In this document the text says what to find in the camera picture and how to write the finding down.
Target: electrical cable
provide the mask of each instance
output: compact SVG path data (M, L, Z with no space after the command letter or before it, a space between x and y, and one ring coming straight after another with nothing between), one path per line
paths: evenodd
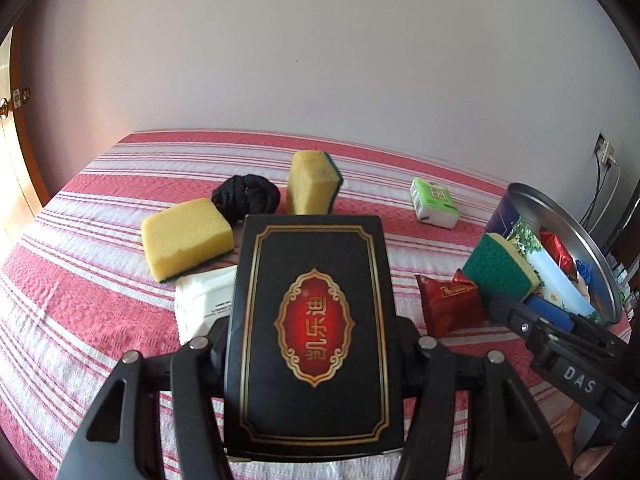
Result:
M584 227L584 219L587 218L587 215L593 210L593 207L596 203L596 199L598 198L598 193L600 192L600 161L598 160L598 154L596 153L596 168L598 170L598 180L596 182L596 193L591 200L591 203L587 206L587 211L584 212L582 218L580 218L580 225Z
M600 219L604 216L605 211L607 210L607 208L609 207L609 204L611 203L611 200L613 199L613 195L616 193L616 189L618 188L618 184L620 182L620 167L619 165L616 163L615 160L613 160L612 158L609 159L611 161L612 164L615 165L616 168L618 168L618 177L616 179L616 183L613 186L613 189L611 190L611 195L609 195L609 200L607 200L607 203L604 205L604 207L602 208L602 212L600 213L600 216L598 216L598 219L595 221L595 223L591 226L591 229L589 229L589 234L591 234L591 232L595 229L596 225L598 225L598 222L600 221Z
M593 214L593 211L595 210L596 202L598 201L598 197L600 196L600 192L602 191L602 188L604 187L604 183L605 183L605 181L607 179L607 173L609 173L610 169L611 169L611 164L608 164L607 165L607 170L604 172L604 177L602 178L602 182L600 183L600 180L598 180L598 182L599 182L598 190L596 191L596 195L593 197L593 200L591 201L590 208L588 209L587 218L584 220L583 223L580 224L585 229L587 228L587 226L589 225L589 222L591 221L591 215Z

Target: white packet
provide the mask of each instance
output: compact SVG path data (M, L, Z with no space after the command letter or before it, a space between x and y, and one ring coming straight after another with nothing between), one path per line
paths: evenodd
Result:
M238 266L190 274L175 280L175 321L180 344L207 335L220 317L231 314Z

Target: finger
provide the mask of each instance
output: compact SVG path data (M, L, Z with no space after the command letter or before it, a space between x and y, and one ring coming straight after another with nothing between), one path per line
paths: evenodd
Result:
M571 465L574 461L575 449L574 449L574 436L570 433L558 433L556 434L556 440L564 460L567 465Z
M574 462L574 474L580 478L589 476L612 449L613 446L592 447L578 455Z
M564 414L564 420L560 425L560 433L574 434L575 428L580 421L580 414L582 413L582 407L577 402L574 402Z

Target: red wrapper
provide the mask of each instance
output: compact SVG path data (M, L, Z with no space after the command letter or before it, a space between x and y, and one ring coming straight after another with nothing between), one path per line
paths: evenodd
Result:
M422 312L427 332L441 338L459 328L468 328L489 319L482 307L476 284L458 269L450 282L415 275L420 288Z
M574 259L571 253L567 250L564 244L560 241L560 238L551 231L546 229L540 229L540 243L549 253L551 259L558 264L558 267L564 272L567 277L574 283L578 281L578 273L575 270Z

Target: wall outlet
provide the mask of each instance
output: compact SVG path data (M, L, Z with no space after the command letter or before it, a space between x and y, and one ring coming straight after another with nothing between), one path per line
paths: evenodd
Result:
M613 145L604 138L601 132L598 136L595 147L595 153L598 157L598 161L605 166L610 164L610 159L613 158L613 151Z

